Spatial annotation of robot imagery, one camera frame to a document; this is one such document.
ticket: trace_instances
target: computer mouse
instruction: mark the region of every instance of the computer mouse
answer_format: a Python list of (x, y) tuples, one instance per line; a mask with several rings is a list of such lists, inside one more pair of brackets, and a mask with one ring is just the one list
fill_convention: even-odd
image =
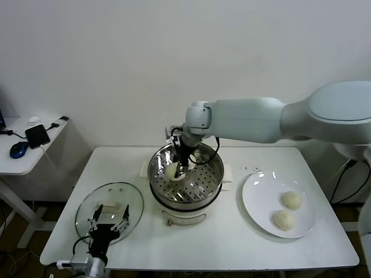
[(26, 153), (28, 148), (28, 142), (18, 142), (17, 144), (12, 145), (10, 148), (10, 157), (11, 158), (21, 158)]

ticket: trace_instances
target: white table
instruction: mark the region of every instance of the white table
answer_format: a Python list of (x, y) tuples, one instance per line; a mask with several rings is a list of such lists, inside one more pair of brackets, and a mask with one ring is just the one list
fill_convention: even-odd
[[(44, 119), (43, 125), (47, 129), (52, 122), (56, 119)], [(13, 130), (18, 135), (25, 137), (24, 131), (30, 126), (28, 126), (28, 118), (5, 118), (6, 129)], [(48, 130), (48, 135), (50, 138), (50, 143), (44, 146), (47, 150), (49, 146), (53, 143), (55, 138), (60, 134), (60, 132), (66, 126), (66, 122), (55, 127), (54, 129)], [(43, 155), (43, 150), (41, 148), (31, 149), (28, 148), (26, 154), (18, 159), (13, 159), (9, 156), (9, 151), (12, 145), (19, 141), (26, 141), (27, 139), (21, 139), (16, 135), (6, 135), (0, 136), (0, 175), (26, 175), (28, 174), (34, 166), (38, 163)], [(40, 207), (37, 212), (33, 212), (8, 186), (6, 186), (2, 181), (0, 181), (0, 198), (4, 200), (13, 211), (6, 218), (6, 224), (9, 224), (15, 213), (19, 213), (24, 219), (29, 222), (29, 225), (24, 232), (22, 238), (18, 242), (18, 248), (26, 248), (28, 242), (30, 241), (33, 233), (35, 231), (52, 231), (55, 222), (44, 222), (41, 217), (44, 215), (46, 208)]]
[[(92, 190), (126, 181), (141, 190), (144, 213), (135, 230), (108, 249), (107, 269), (140, 270), (287, 270), (354, 266), (359, 258), (344, 229), (295, 148), (220, 148), (234, 181), (218, 196), (212, 215), (198, 225), (166, 225), (141, 165), (158, 148), (100, 147), (94, 150), (42, 254), (47, 265), (71, 259), (78, 238), (75, 214)], [(251, 167), (285, 173), (304, 187), (318, 211), (313, 230), (300, 239), (281, 239), (260, 229), (241, 200), (241, 181)]]

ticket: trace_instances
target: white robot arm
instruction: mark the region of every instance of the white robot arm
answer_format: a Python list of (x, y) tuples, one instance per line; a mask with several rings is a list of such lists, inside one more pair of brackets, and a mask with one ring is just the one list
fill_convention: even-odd
[[(371, 82), (334, 83), (293, 104), (268, 97), (214, 103), (198, 101), (188, 108), (182, 131), (180, 157), (192, 152), (205, 136), (258, 143), (315, 138), (332, 143), (348, 158), (371, 163)], [(188, 162), (184, 158), (180, 160), (184, 164)], [(371, 264), (370, 213), (371, 197), (359, 219), (368, 265)]]

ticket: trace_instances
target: glass lid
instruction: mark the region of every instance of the glass lid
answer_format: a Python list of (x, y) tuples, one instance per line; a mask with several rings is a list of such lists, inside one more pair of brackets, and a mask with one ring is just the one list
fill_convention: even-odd
[[(124, 239), (134, 230), (144, 209), (143, 196), (134, 185), (127, 182), (112, 182), (102, 185), (87, 195), (77, 210), (75, 227), (79, 237), (89, 235), (89, 220), (101, 205), (103, 208), (101, 208), (101, 214), (96, 224), (119, 224), (121, 227), (120, 237), (113, 240), (111, 244)], [(123, 218), (128, 221), (125, 221), (124, 225), (120, 225)]]

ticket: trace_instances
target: stainless steel steamer basket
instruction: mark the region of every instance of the stainless steel steamer basket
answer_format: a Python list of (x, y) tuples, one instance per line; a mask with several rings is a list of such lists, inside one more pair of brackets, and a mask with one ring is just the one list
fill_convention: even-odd
[[(200, 144), (194, 155), (198, 163), (207, 161), (215, 153), (211, 147)], [(173, 162), (174, 147), (169, 144), (158, 150), (148, 165), (152, 194), (163, 206), (180, 212), (203, 209), (211, 204), (221, 191), (224, 175), (223, 162), (218, 154), (205, 165), (196, 165), (185, 173), (181, 181), (171, 181), (166, 168)]]

